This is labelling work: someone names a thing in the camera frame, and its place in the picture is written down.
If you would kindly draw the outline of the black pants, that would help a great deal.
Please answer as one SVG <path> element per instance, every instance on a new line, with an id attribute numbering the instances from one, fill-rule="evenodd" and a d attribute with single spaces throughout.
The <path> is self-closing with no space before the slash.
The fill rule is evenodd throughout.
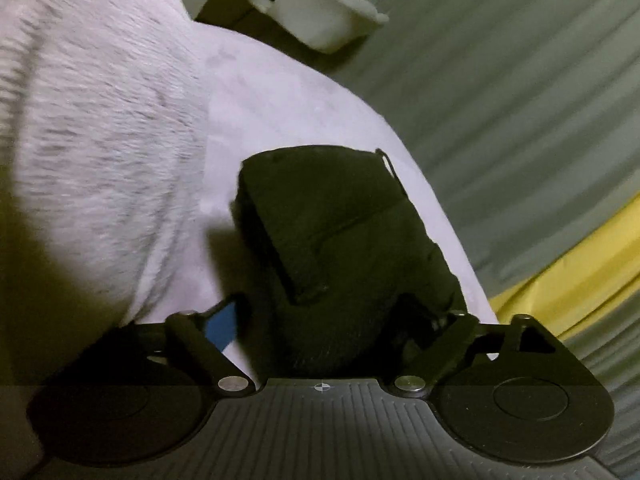
<path id="1" fill-rule="evenodd" d="M 460 283 L 382 152 L 331 145 L 245 159 L 234 204 L 250 300 L 238 330 L 267 378 L 389 372 L 464 312 Z"/>

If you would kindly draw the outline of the yellow curtain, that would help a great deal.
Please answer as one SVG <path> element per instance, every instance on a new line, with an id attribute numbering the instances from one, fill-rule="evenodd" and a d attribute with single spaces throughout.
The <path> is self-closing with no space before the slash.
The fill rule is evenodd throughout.
<path id="1" fill-rule="evenodd" d="M 491 298 L 500 322 L 528 314 L 561 340 L 573 337 L 639 290 L 639 199 L 538 274 Z"/>

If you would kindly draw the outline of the grey-green curtain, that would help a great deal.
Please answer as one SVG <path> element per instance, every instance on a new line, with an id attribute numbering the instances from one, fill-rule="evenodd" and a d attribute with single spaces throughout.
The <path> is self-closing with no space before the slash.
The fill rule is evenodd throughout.
<path id="1" fill-rule="evenodd" d="M 235 30 L 324 73 L 394 128 L 489 298 L 639 198 L 639 0 L 380 0 L 337 54 L 252 14 Z M 602 463 L 639 474 L 639 291 L 568 338 L 608 387 Z"/>

